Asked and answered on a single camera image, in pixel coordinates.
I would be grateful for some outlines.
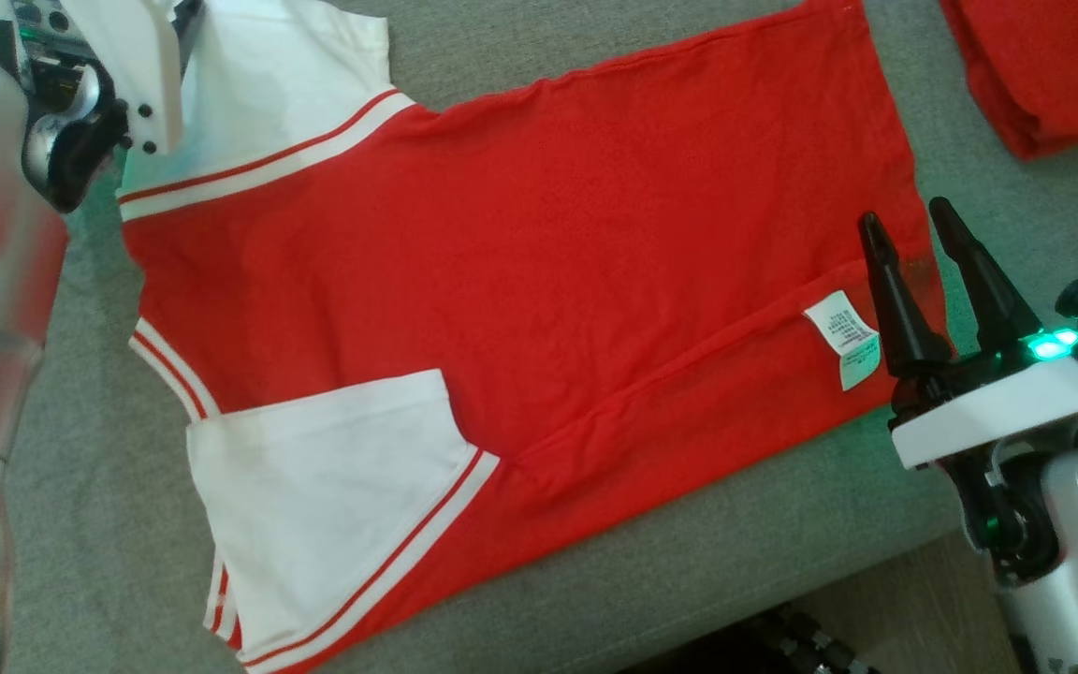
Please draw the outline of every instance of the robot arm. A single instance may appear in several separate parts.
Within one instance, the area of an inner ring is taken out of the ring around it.
[[[945,200],[931,202],[959,266],[980,350],[953,358],[912,300],[873,214],[860,224],[906,468],[954,482],[971,546],[987,554],[1027,674],[1078,671],[1078,326],[1046,331]],[[1055,303],[1078,319],[1078,280]]]
[[[12,560],[1,486],[60,276],[59,212],[115,146],[158,152],[180,139],[180,79],[204,8],[0,1],[0,671]]]

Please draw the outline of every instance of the green light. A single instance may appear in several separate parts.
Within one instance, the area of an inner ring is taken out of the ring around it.
[[[1060,340],[1062,343],[1068,346],[1075,344],[1075,342],[1078,342],[1078,332],[1075,332],[1075,330],[1055,331],[1055,334],[1053,334],[1053,336],[1055,338],[1055,340]]]
[[[1032,341],[1029,346],[1035,357],[1045,361],[1053,361],[1053,359],[1064,358],[1070,354],[1070,346],[1062,342],[1060,338],[1053,336],[1053,334],[1039,336],[1037,340]]]

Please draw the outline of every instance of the red and white shirt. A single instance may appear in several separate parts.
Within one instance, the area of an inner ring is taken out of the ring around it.
[[[132,344],[191,416],[206,624],[253,674],[883,404],[801,315],[871,318],[863,210],[942,324],[857,0],[445,111],[393,87],[381,18],[210,9],[188,136],[133,151],[120,204]]]

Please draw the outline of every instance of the gray couch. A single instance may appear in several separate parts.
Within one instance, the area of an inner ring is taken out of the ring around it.
[[[448,106],[787,8],[791,0],[346,0],[389,16],[393,77]],[[868,0],[923,195],[945,195],[1044,319],[1078,276],[1078,148],[1019,165],[963,81],[937,0]],[[252,36],[259,46],[260,36]],[[69,218],[46,367],[9,474],[17,537],[11,674],[240,671],[201,627],[209,531],[184,413],[128,350],[142,278],[111,192]],[[944,265],[948,287],[953,265]],[[970,312],[950,293],[955,342]],[[335,673],[612,671],[931,540],[957,524],[941,474],[907,472],[887,414],[480,586],[359,645]]]

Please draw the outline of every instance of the folded red cloth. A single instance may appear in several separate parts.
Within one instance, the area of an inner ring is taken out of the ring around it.
[[[940,0],[968,88],[1010,151],[1032,160],[1078,142],[1078,3]]]

